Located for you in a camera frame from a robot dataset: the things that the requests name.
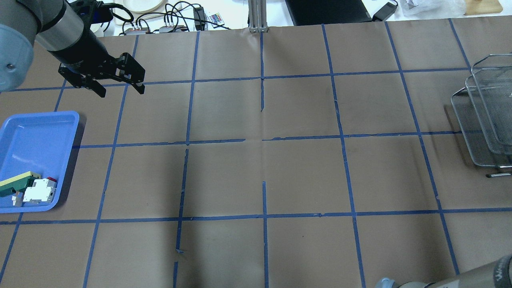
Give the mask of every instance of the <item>power adapter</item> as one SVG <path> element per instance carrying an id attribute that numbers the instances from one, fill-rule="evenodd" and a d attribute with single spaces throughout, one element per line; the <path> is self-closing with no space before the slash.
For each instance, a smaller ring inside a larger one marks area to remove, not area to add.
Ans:
<path id="1" fill-rule="evenodd" d="M 393 13 L 395 13 L 398 3 L 396 5 L 387 2 L 384 7 L 380 8 L 377 13 L 373 15 L 372 21 L 380 22 L 386 21 Z"/>
<path id="2" fill-rule="evenodd" d="M 194 18 L 202 20 L 202 21 L 206 21 L 206 14 L 204 13 L 203 7 L 199 7 L 199 8 L 194 7 Z M 202 22 L 202 21 L 194 20 L 195 25 L 196 25 L 196 31 L 204 31 L 206 22 Z"/>

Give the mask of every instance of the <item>grid line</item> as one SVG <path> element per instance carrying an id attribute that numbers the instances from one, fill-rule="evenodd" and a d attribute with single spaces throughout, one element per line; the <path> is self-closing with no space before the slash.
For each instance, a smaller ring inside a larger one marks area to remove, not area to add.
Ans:
<path id="1" fill-rule="evenodd" d="M 190 123 L 192 121 L 192 105 L 194 104 L 194 86 L 196 84 L 196 66 L 197 66 L 197 53 L 199 47 L 199 35 L 200 32 L 197 32 L 196 35 L 196 48 L 194 51 L 194 64 L 192 66 L 192 80 L 190 81 L 190 100 L 188 102 L 188 117 L 187 117 L 187 135 L 186 135 L 186 144 L 190 142 Z"/>
<path id="2" fill-rule="evenodd" d="M 133 57 L 135 57 L 135 54 L 137 52 L 137 44 L 138 43 L 139 43 L 139 35 L 137 35 L 135 37 L 135 44 L 134 44 L 133 52 L 132 52 L 132 56 Z M 96 222 L 94 224 L 94 232 L 93 232 L 93 237 L 92 237 L 92 241 L 91 241 L 91 248 L 89 249 L 89 256 L 88 256 L 88 259 L 87 259 L 87 266 L 86 266 L 86 271 L 85 271 L 85 275 L 84 275 L 84 278 L 83 278 L 82 288 L 86 288 L 87 287 L 87 282 L 89 280 L 89 272 L 91 270 L 91 263 L 92 263 L 92 258 L 93 258 L 93 255 L 94 255 L 94 247 L 95 247 L 95 244 L 96 244 L 96 237 L 98 235 L 98 229 L 99 229 L 99 224 L 100 224 L 100 219 L 101 219 L 101 212 L 103 211 L 103 204 L 105 202 L 105 193 L 106 193 L 106 189 L 107 189 L 108 184 L 109 184 L 110 172 L 112 170 L 112 163 L 114 162 L 114 154 L 116 152 L 117 137 L 119 135 L 119 127 L 121 126 L 121 118 L 122 118 L 122 115 L 123 115 L 124 102 L 126 100 L 126 92 L 128 91 L 128 86 L 129 86 L 128 84 L 124 85 L 123 98 L 121 100 L 121 105 L 119 107 L 119 115 L 117 117 L 116 132 L 114 134 L 114 141 L 112 143 L 112 152 L 110 154 L 109 165 L 108 165 L 108 168 L 107 168 L 107 171 L 106 171 L 106 176 L 105 176 L 105 183 L 103 185 L 103 191 L 101 193 L 101 200 L 100 200 L 100 203 L 99 203 L 98 215 L 96 216 Z"/>
<path id="3" fill-rule="evenodd" d="M 265 88 L 263 86 L 263 80 L 265 79 L 264 64 L 263 64 L 263 32 L 260 32 L 260 66 L 261 66 L 261 111 L 265 108 Z"/>
<path id="4" fill-rule="evenodd" d="M 187 167 L 188 167 L 188 149 L 185 149 L 185 161 L 183 163 L 183 178 L 181 180 L 181 196 L 180 196 L 180 210 L 178 213 L 178 229 L 176 231 L 176 251 L 183 253 L 180 250 L 181 246 L 181 228 L 183 225 L 183 207 L 185 205 L 185 187 L 187 183 Z"/>
<path id="5" fill-rule="evenodd" d="M 414 69 L 414 70 L 402 70 L 402 73 L 421 73 L 421 72 L 446 72 L 446 71 L 467 71 L 468 68 L 439 68 L 439 69 Z M 387 70 L 387 71 L 360 71 L 360 72 L 345 72 L 345 73 L 333 73 L 334 76 L 347 76 L 347 75 L 368 75 L 368 74 L 391 74 L 400 73 L 398 70 Z M 327 77 L 330 73 L 324 74 L 298 74 L 298 75 L 278 75 L 278 76 L 259 76 L 259 77 L 239 77 L 239 78 L 212 78 L 212 79 L 194 79 L 195 83 L 204 82 L 223 82 L 223 81 L 246 81 L 255 79 L 285 79 L 285 78 L 309 78 L 309 77 Z M 144 82 L 144 85 L 161 85 L 161 84 L 180 84 L 180 83 L 192 83 L 192 80 L 173 80 L 173 81 L 148 81 Z M 124 86 L 124 83 L 104 84 L 104 87 L 119 87 Z M 65 87 L 42 87 L 42 88 L 19 88 L 8 92 L 26 92 L 26 91 L 41 91 L 41 90 L 61 90 L 61 89 L 76 89 L 73 86 Z"/>
<path id="6" fill-rule="evenodd" d="M 426 152 L 425 143 L 423 141 L 423 136 L 421 135 L 421 129 L 420 129 L 420 126 L 419 126 L 419 123 L 418 123 L 418 118 L 416 117 L 416 112 L 414 111 L 414 106 L 413 106 L 413 103 L 412 103 L 412 100 L 411 100 L 411 96 L 409 94 L 409 89 L 407 88 L 407 82 L 406 82 L 405 76 L 404 76 L 404 74 L 402 72 L 402 66 L 400 64 L 400 59 L 399 59 L 398 53 L 396 51 L 395 43 L 393 41 L 393 36 L 391 35 L 391 30 L 389 29 L 388 23 L 384 22 L 384 25 L 386 26 L 386 30 L 388 32 L 389 41 L 391 43 L 391 48 L 393 49 L 393 54 L 395 56 L 395 60 L 396 60 L 397 66 L 398 66 L 398 70 L 400 71 L 400 78 L 402 80 L 403 89 L 405 90 L 405 93 L 406 93 L 407 102 L 409 103 L 409 108 L 411 109 L 411 115 L 412 115 L 413 120 L 414 120 L 414 126 L 416 127 L 416 132 L 418 133 L 418 139 L 419 139 L 419 142 L 420 142 L 420 145 L 421 145 L 421 150 L 423 152 L 423 157 L 425 159 L 425 165 L 426 165 L 427 171 L 429 173 L 429 178 L 430 178 L 430 182 L 431 182 L 431 185 L 432 185 L 432 190 L 434 191 L 434 196 L 435 196 L 435 199 L 436 199 L 436 202 L 437 202 L 437 208 L 438 208 L 438 211 L 439 211 L 439 216 L 441 218 L 441 224 L 443 226 L 444 235 L 445 235 L 445 238 L 446 238 L 446 243 L 448 245 L 448 250 L 450 252 L 450 257 L 452 259 L 453 268 L 455 270 L 455 273 L 458 275 L 459 274 L 459 267 L 458 267 L 458 264 L 457 264 L 457 259 L 455 258 L 455 252 L 453 250 L 452 241 L 450 239 L 450 234 L 448 232 L 448 227 L 446 225 L 446 219 L 444 218 L 444 213 L 442 211 L 441 201 L 439 200 L 439 194 L 437 192 L 437 186 L 436 186 L 436 183 L 435 183 L 435 180 L 434 180 L 434 174 L 432 172 L 432 167 L 430 166 L 429 156 L 428 156 L 428 154 Z"/>
<path id="7" fill-rule="evenodd" d="M 347 188 L 349 192 L 349 200 L 350 200 L 350 212 L 352 213 L 352 224 L 354 228 L 354 240 L 355 240 L 355 248 L 357 253 L 357 262 L 359 264 L 359 275 L 361 278 L 361 286 L 362 288 L 366 288 L 366 281 L 365 281 L 365 272 L 362 264 L 362 256 L 361 256 L 361 246 L 359 243 L 359 231 L 357 229 L 357 214 L 355 210 L 355 204 L 354 204 L 354 195 L 352 194 L 352 183 L 350 181 L 350 171 L 349 171 L 349 163 L 347 159 L 347 150 L 345 149 L 345 137 L 343 137 L 343 127 L 342 122 L 340 120 L 339 116 L 339 107 L 338 107 L 338 96 L 336 94 L 336 83 L 334 81 L 334 72 L 332 69 L 332 59 L 331 59 L 331 52 L 329 50 L 329 41 L 327 40 L 327 33 L 325 31 L 325 25 L 322 24 L 322 33 L 324 35 L 324 42 L 325 42 L 325 48 L 327 52 L 327 60 L 329 61 L 329 72 L 331 76 L 331 85 L 332 85 L 332 94 L 334 97 L 334 108 L 336 110 L 336 120 L 338 122 L 338 129 L 340 134 L 340 140 L 342 144 L 342 155 L 343 155 L 343 164 L 345 166 L 345 176 L 347 178 Z"/>
<path id="8" fill-rule="evenodd" d="M 455 36 L 455 40 L 457 40 L 457 45 L 459 45 L 460 52 L 462 53 L 462 57 L 464 57 L 464 61 L 466 62 L 467 68 L 471 70 L 470 61 L 467 59 L 466 52 L 464 52 L 464 48 L 462 47 L 462 42 L 460 41 L 459 35 L 457 35 L 457 31 L 455 30 L 455 26 L 453 25 L 453 21 L 448 19 L 450 23 L 450 27 L 452 28 L 453 35 Z"/>
<path id="9" fill-rule="evenodd" d="M 18 216 L 18 220 L 16 221 L 16 226 L 14 227 L 14 232 L 12 233 L 11 242 L 9 243 L 9 248 L 7 249 L 7 253 L 5 255 L 4 264 L 2 265 L 2 270 L 0 271 L 0 283 L 4 277 L 5 269 L 7 267 L 7 262 L 9 261 L 9 256 L 11 256 L 12 247 L 14 246 L 14 241 L 16 240 L 16 236 L 18 235 L 19 225 L 22 221 L 23 212 L 21 212 Z"/>
<path id="10" fill-rule="evenodd" d="M 421 132 L 421 135 L 455 135 L 462 134 L 461 131 L 430 131 Z M 377 133 L 377 134 L 345 134 L 343 138 L 361 138 L 361 137 L 389 137 L 389 136 L 417 136 L 417 132 L 398 132 L 398 133 Z M 274 137 L 271 139 L 262 139 L 262 141 L 285 141 L 285 140 L 309 140 L 309 139 L 337 139 L 340 135 L 317 135 L 317 136 L 287 136 Z M 244 142 L 247 139 L 219 139 L 219 140 L 196 140 L 189 141 L 189 145 L 211 144 L 211 143 L 234 143 Z M 185 141 L 177 142 L 141 142 L 141 143 L 121 143 L 115 144 L 116 147 L 139 147 L 139 146 L 169 146 L 169 145 L 187 145 Z M 73 149 L 91 149 L 91 148 L 112 148 L 113 144 L 79 145 L 73 146 Z"/>
<path id="11" fill-rule="evenodd" d="M 263 267 L 265 270 L 265 288 L 269 287 L 268 281 L 268 225 L 267 225 L 267 182 L 263 181 Z"/>
<path id="12" fill-rule="evenodd" d="M 64 82 L 62 83 L 62 88 L 60 89 L 59 97 L 57 98 L 57 104 L 55 104 L 55 109 L 53 109 L 53 112 L 57 112 L 59 109 L 60 100 L 62 99 L 62 94 L 64 93 L 64 87 L 66 87 L 67 81 L 64 79 Z"/>
<path id="13" fill-rule="evenodd" d="M 397 211 L 359 211 L 357 216 L 392 216 L 392 215 L 423 215 L 423 214 L 466 214 L 466 213 L 507 213 L 512 212 L 512 207 L 496 208 L 462 208 L 439 210 L 397 210 Z M 247 214 L 226 216 L 190 216 L 183 217 L 182 221 L 217 221 L 217 220 L 242 220 L 263 218 L 311 218 L 311 217 L 351 217 L 352 212 L 326 212 L 326 213 L 288 213 L 288 214 Z M 118 218 L 101 219 L 100 223 L 138 223 L 138 222 L 178 222 L 179 217 L 158 218 Z M 95 219 L 70 219 L 70 220 L 22 220 L 20 225 L 53 225 L 53 224 L 83 224 L 95 223 Z M 16 225 L 17 221 L 2 221 L 0 225 Z"/>

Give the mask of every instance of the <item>green block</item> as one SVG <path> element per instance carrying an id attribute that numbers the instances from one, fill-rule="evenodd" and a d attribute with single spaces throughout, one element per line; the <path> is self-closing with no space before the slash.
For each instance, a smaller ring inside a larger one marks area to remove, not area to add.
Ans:
<path id="1" fill-rule="evenodd" d="M 27 176 L 22 179 L 7 183 L 0 186 L 0 197 L 5 197 L 16 193 L 16 191 L 25 192 L 27 187 L 32 187 L 34 180 L 38 178 L 33 176 Z"/>

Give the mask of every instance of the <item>plastic bag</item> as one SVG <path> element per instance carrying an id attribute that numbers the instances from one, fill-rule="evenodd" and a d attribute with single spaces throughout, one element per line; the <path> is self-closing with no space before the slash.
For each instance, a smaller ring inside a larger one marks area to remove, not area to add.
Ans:
<path id="1" fill-rule="evenodd" d="M 400 0 L 400 7 L 406 17 L 421 13 L 421 18 L 451 18 L 466 12 L 464 0 Z"/>

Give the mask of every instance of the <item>yellow block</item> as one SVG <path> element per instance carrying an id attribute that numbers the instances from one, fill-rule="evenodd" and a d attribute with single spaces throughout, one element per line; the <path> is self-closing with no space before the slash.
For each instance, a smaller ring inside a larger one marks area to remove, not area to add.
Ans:
<path id="1" fill-rule="evenodd" d="M 14 177 L 11 177 L 9 179 L 6 179 L 6 180 L 3 180 L 3 181 L 0 181 L 0 186 L 3 186 L 3 185 L 6 185 L 6 184 L 9 184 L 11 182 L 14 182 L 14 181 L 17 181 L 17 180 L 20 180 L 20 179 L 23 179 L 25 177 L 28 177 L 28 176 L 32 176 L 32 177 L 36 177 L 38 179 L 41 179 L 41 175 L 37 174 L 37 173 L 34 173 L 34 172 L 25 172 L 23 174 L 19 174 L 18 176 L 14 176 Z"/>

